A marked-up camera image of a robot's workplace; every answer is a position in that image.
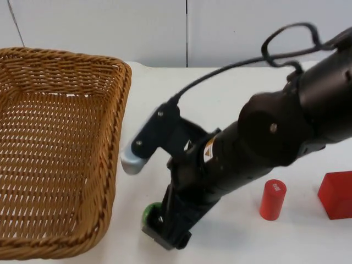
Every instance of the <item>basket rim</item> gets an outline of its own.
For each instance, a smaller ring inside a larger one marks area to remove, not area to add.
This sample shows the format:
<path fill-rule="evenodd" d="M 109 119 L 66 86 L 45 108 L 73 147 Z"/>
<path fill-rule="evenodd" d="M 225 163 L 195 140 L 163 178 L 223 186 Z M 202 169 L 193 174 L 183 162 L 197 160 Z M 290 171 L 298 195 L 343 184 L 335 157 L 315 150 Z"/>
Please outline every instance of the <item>basket rim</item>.
<path fill-rule="evenodd" d="M 44 48 L 28 48 L 28 47 L 11 47 L 0 48 L 0 64 L 2 57 L 22 57 L 22 58 L 37 58 L 37 59 L 62 59 L 68 61 L 81 62 L 97 62 L 106 65 L 123 65 L 131 71 L 130 65 L 121 59 L 111 56 L 90 55 L 84 53 L 76 53 L 67 50 L 44 49 Z"/>

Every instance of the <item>black cable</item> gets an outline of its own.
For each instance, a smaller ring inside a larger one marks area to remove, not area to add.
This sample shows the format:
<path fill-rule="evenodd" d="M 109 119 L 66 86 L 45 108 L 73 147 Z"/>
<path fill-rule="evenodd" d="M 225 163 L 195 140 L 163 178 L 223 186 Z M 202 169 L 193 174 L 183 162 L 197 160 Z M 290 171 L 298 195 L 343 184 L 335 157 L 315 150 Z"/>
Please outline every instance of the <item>black cable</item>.
<path fill-rule="evenodd" d="M 288 53 L 280 53 L 280 54 L 275 54 L 275 55 L 270 55 L 268 53 L 267 47 L 268 44 L 270 43 L 270 41 L 272 41 L 277 35 L 279 35 L 282 31 L 284 31 L 285 29 L 288 28 L 292 28 L 292 27 L 296 27 L 296 26 L 304 26 L 306 28 L 308 28 L 311 32 L 311 36 L 312 36 L 312 41 L 315 44 L 312 48 L 307 48 L 307 49 L 302 49 L 300 51 L 296 51 L 296 52 L 288 52 Z M 233 68 L 237 68 L 237 67 L 241 67 L 241 66 L 245 66 L 248 64 L 252 64 L 252 63 L 258 63 L 258 62 L 264 62 L 266 61 L 269 65 L 273 66 L 273 67 L 283 67 L 283 66 L 287 66 L 287 65 L 291 65 L 293 67 L 295 67 L 296 71 L 301 71 L 301 66 L 299 64 L 299 62 L 297 61 L 291 61 L 291 62 L 286 62 L 283 64 L 277 64 L 275 63 L 273 60 L 274 59 L 284 59 L 284 58 L 292 58 L 292 57 L 297 57 L 297 56 L 303 56 L 303 55 L 307 55 L 313 52 L 317 52 L 317 51 L 331 51 L 334 49 L 334 46 L 331 44 L 331 42 L 326 42 L 324 44 L 322 44 L 320 42 L 320 38 L 318 35 L 318 31 L 316 30 L 315 26 L 310 24 L 310 23 L 295 23 L 295 24 L 290 24 L 287 26 L 284 26 L 280 29 L 278 29 L 277 31 L 275 31 L 272 35 L 270 35 L 267 40 L 263 43 L 261 51 L 263 56 L 262 57 L 256 57 L 256 58 L 251 58 L 248 60 L 243 60 L 241 62 L 237 62 L 237 63 L 232 63 L 229 65 L 226 65 L 222 68 L 216 69 L 196 80 L 194 80 L 193 82 L 191 82 L 189 85 L 187 85 L 186 87 L 184 87 L 182 90 L 180 90 L 178 93 L 176 93 L 173 97 L 170 98 L 169 102 L 173 102 L 173 103 L 178 103 L 179 99 L 182 97 L 183 94 L 185 94 L 188 90 L 190 90 L 192 87 L 196 86 L 197 84 L 215 76 L 218 75 L 222 72 L 225 72 L 229 69 L 233 69 Z"/>

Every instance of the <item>red cylinder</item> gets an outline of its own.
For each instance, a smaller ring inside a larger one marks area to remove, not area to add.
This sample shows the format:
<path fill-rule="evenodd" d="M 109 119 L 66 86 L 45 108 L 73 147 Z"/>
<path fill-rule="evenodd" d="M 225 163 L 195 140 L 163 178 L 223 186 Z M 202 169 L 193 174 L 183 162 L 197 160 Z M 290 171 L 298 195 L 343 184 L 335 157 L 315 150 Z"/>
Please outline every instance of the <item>red cylinder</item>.
<path fill-rule="evenodd" d="M 269 221 L 276 220 L 285 199 L 286 185 L 280 180 L 268 180 L 264 186 L 260 215 Z"/>

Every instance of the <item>white wall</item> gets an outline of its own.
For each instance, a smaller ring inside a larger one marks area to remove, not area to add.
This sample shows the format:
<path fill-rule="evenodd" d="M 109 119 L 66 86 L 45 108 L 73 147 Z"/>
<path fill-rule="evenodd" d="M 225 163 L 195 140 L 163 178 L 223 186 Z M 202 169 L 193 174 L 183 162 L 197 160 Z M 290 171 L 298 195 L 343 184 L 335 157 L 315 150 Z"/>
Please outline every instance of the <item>white wall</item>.
<path fill-rule="evenodd" d="M 25 46 L 186 66 L 185 0 L 11 0 Z"/>
<path fill-rule="evenodd" d="M 347 0 L 188 0 L 188 65 L 222 66 L 260 55 L 263 41 L 279 27 L 314 23 L 327 40 L 352 26 Z M 311 45 L 307 31 L 292 29 L 269 51 L 288 52 Z M 321 59 L 323 53 L 303 60 Z"/>
<path fill-rule="evenodd" d="M 219 67 L 260 55 L 283 25 L 310 21 L 327 40 L 352 26 L 347 0 L 10 0 L 25 46 L 114 56 L 151 67 Z M 20 38 L 0 0 L 0 47 Z M 311 45 L 289 30 L 272 53 Z M 321 59 L 326 53 L 300 58 Z"/>
<path fill-rule="evenodd" d="M 22 46 L 15 24 L 7 5 L 7 0 L 0 0 L 0 48 Z"/>

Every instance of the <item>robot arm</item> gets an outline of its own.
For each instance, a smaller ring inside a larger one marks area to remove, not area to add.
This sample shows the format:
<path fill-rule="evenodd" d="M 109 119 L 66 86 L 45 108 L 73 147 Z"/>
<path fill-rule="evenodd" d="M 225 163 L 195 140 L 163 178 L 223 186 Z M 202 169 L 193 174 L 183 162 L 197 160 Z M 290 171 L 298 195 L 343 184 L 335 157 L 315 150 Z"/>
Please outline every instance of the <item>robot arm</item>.
<path fill-rule="evenodd" d="M 166 249 L 182 249 L 189 230 L 223 195 L 351 137 L 350 31 L 333 45 L 335 52 L 306 72 L 296 67 L 282 91 L 252 96 L 238 121 L 223 131 L 207 133 L 183 119 L 173 98 L 159 106 L 122 156 L 132 174 L 158 147 L 172 157 L 171 183 L 162 203 L 147 209 L 143 231 Z"/>

